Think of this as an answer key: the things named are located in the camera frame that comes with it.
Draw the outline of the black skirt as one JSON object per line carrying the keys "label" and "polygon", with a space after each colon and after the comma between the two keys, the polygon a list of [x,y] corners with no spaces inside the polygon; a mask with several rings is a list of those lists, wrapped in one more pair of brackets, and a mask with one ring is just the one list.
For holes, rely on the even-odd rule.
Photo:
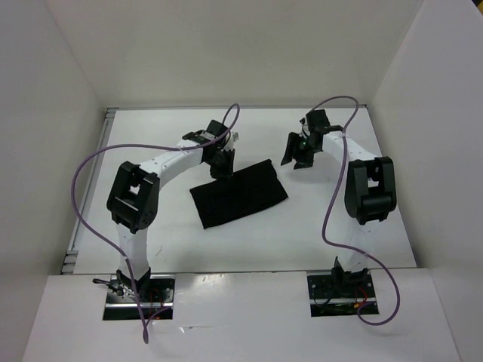
{"label": "black skirt", "polygon": [[288,199],[269,159],[189,192],[204,229],[259,213]]}

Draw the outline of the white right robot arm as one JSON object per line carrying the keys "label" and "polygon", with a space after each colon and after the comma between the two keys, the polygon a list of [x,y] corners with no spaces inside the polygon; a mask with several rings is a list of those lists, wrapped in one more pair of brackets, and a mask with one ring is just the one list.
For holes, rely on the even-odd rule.
{"label": "white right robot arm", "polygon": [[397,205],[393,160],[386,156],[377,157],[362,148],[346,135],[341,126],[303,125],[301,132],[288,134],[281,165],[293,161],[296,169],[309,168],[319,152],[329,154],[340,165],[335,190],[322,222],[322,240],[332,247],[371,259],[385,268],[380,260],[358,246],[330,241],[327,230],[339,191],[343,191],[344,207],[355,221],[360,235],[369,234],[376,223],[387,219]]}

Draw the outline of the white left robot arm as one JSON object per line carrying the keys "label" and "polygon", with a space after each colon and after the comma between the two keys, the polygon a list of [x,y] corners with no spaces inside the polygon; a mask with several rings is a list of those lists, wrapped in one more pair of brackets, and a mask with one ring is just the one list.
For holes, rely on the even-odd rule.
{"label": "white left robot arm", "polygon": [[213,179],[230,178],[237,141],[236,132],[212,120],[205,130],[187,133],[175,146],[148,161],[126,161],[119,166],[106,207],[125,253],[117,280],[133,301],[144,300],[150,292],[147,233],[158,213],[159,192],[181,173],[203,163],[210,167]]}

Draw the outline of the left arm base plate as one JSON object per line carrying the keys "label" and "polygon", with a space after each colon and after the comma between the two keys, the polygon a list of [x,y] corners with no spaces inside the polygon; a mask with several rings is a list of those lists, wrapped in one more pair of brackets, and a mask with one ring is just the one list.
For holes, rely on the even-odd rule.
{"label": "left arm base plate", "polygon": [[[104,321],[138,321],[140,319],[134,294],[122,287],[117,277],[99,279],[108,287],[103,311]],[[140,307],[146,320],[172,320],[174,314],[175,278],[154,275],[145,291],[140,292]]]}

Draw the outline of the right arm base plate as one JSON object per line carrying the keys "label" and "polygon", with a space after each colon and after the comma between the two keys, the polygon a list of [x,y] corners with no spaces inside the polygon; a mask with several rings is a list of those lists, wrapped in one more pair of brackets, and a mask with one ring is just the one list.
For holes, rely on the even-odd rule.
{"label": "right arm base plate", "polygon": [[361,306],[361,315],[379,314],[370,274],[365,281],[338,288],[334,286],[334,279],[327,272],[308,274],[306,279],[312,318],[357,315]]}

